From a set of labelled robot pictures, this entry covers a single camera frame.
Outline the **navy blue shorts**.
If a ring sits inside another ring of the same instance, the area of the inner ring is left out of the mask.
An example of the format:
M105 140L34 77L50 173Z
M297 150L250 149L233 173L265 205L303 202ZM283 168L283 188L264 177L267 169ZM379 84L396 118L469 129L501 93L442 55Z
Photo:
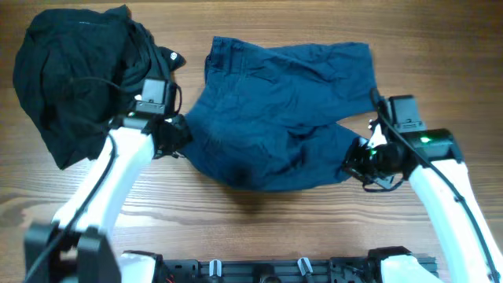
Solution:
M373 110L376 79L363 42L265 48L214 37L204 85L183 155L234 189L278 192L347 180L356 133L340 122Z

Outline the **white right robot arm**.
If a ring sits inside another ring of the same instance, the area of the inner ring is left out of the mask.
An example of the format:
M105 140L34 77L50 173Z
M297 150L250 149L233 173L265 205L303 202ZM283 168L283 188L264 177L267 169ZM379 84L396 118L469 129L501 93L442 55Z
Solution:
M356 138L343 169L368 193L408 182L424 205L454 282L500 282L502 253L473 193L464 156L445 128L428 129L412 95L371 90L377 118Z

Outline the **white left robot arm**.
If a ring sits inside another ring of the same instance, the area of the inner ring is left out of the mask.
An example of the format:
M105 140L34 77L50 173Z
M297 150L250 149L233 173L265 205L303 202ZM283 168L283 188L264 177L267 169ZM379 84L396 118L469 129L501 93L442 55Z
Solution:
M177 158L191 136L179 109L182 90L146 79L132 112L115 116L99 157L51 223L35 223L24 238L26 282L167 282L160 254L115 255L110 237L141 171L155 159Z

